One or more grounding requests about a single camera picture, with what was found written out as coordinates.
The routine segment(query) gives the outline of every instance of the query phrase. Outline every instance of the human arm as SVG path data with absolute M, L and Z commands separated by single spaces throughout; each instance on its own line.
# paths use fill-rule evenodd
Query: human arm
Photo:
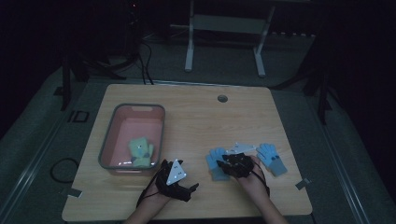
M 171 198 L 159 193 L 157 186 L 152 184 L 147 189 L 139 206 L 125 220 L 124 224 L 146 224 L 157 216 Z
M 260 164 L 260 160 L 254 156 L 251 156 L 251 159 L 253 159 L 255 163 L 253 172 L 255 172 L 263 180 L 265 180 L 265 177 L 260 167 L 258 166 L 258 164 Z M 254 204 L 257 206 L 266 223 L 288 223 L 271 201 L 264 184 L 257 176 L 249 175 L 248 177 L 236 178 L 236 180 L 245 190 L 251 201 L 253 201 Z

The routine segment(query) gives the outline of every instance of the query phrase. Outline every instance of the wooden table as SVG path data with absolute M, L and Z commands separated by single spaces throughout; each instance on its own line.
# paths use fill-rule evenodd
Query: wooden table
M 228 101 L 218 101 L 226 95 Z M 116 105 L 160 104 L 166 110 L 162 158 L 183 160 L 188 176 L 179 182 L 190 187 L 199 183 L 189 202 L 171 201 L 156 219 L 256 217 L 258 210 L 236 181 L 213 182 L 205 155 L 211 148 L 230 148 L 235 142 L 258 146 L 272 143 L 288 168 L 280 177 L 264 171 L 271 199 L 283 215 L 308 215 L 312 205 L 288 138 L 266 88 L 168 85 L 110 85 L 100 106 L 92 133 L 81 159 L 73 189 L 80 198 L 68 197 L 66 221 L 122 220 L 133 211 L 151 176 L 111 175 L 98 163 L 106 129 Z

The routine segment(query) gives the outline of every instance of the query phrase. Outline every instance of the dark background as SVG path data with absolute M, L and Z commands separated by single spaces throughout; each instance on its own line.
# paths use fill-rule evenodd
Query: dark background
M 246 1 L 226 1 L 226 5 L 222 4 L 224 0 L 196 2 L 197 11 L 209 14 L 263 16 L 250 10 Z M 125 10 L 132 3 L 136 7 Z M 271 32 L 316 36 L 304 66 L 324 64 L 330 71 L 331 86 L 395 201 L 396 3 L 364 0 L 276 4 Z M 84 51 L 95 55 L 97 61 L 105 61 L 110 51 L 125 50 L 125 38 L 113 39 L 111 34 L 127 35 L 128 21 L 138 18 L 142 29 L 153 29 L 166 38 L 169 24 L 188 24 L 188 8 L 186 0 L 2 1 L 0 135 L 18 118 L 43 81 L 61 66 L 66 52 Z M 138 46 L 130 48 L 138 51 Z

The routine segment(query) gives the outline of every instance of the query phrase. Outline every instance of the round hole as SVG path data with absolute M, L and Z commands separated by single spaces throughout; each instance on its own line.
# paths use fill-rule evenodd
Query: round hole
M 219 95 L 218 101 L 222 103 L 226 103 L 228 101 L 228 97 L 226 95 Z

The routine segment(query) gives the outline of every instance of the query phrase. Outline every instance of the tape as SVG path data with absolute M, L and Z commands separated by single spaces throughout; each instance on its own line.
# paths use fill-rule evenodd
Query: tape
M 307 186 L 308 184 L 312 183 L 311 180 L 309 180 L 308 178 L 304 178 L 302 181 L 300 181 L 299 183 L 296 184 L 296 188 L 298 190 L 305 188 L 305 186 Z
M 63 196 L 71 196 L 75 198 L 79 198 L 82 195 L 82 191 L 79 189 L 62 189 L 61 192 L 59 192 Z

